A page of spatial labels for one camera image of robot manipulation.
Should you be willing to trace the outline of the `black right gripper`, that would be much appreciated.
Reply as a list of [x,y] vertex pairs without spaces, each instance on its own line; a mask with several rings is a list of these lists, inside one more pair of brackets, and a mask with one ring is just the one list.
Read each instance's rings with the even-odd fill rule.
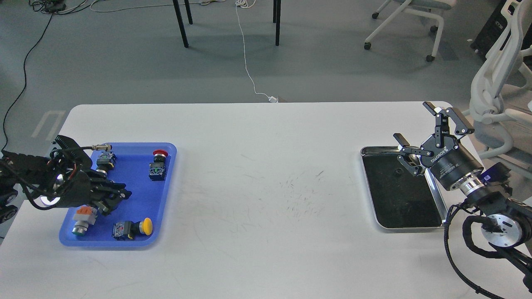
[[[435,179],[450,191],[466,174],[478,175],[484,169],[483,165],[462,147],[459,140],[462,136],[473,134],[475,129],[465,116],[453,107],[435,107],[427,101],[423,102],[423,106],[435,117],[434,134],[421,145],[423,148],[411,147],[402,134],[393,134],[399,143],[397,159],[413,176],[424,175],[425,169],[428,168]],[[428,157],[428,151],[433,152],[433,156]]]

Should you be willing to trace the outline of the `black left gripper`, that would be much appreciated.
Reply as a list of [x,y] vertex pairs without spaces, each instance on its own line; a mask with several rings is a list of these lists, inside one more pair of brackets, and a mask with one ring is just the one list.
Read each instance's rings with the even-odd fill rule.
[[91,206],[107,216],[114,212],[132,192],[121,182],[104,181],[104,174],[94,170],[77,172],[72,178],[66,174],[47,174],[39,188],[45,193],[39,195],[40,208],[71,208]]

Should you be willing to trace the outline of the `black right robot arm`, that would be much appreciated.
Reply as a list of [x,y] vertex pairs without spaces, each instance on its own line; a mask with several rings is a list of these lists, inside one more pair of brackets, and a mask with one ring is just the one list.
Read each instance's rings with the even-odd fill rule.
[[447,191],[460,190],[465,195],[462,203],[447,210],[444,225],[444,248],[451,267],[476,293],[498,298],[464,276],[451,257],[451,221],[463,210],[469,214],[462,224],[467,248],[487,259],[508,260],[524,274],[523,283],[531,289],[531,257],[517,250],[531,239],[530,206],[507,196],[502,184],[481,179],[484,167],[460,142],[460,137],[472,134],[474,128],[459,110],[435,107],[431,102],[423,102],[423,106],[435,118],[434,133],[420,147],[412,147],[403,135],[395,133],[397,159],[413,176],[429,170]]

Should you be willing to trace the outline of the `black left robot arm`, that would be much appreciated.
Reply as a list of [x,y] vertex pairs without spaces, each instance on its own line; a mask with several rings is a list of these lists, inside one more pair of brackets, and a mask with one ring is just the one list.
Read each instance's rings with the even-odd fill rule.
[[109,215],[131,197],[126,185],[108,179],[115,157],[111,144],[81,147],[72,138],[58,135],[49,157],[2,151],[1,222],[13,218],[12,204],[20,185],[38,210],[90,206]]

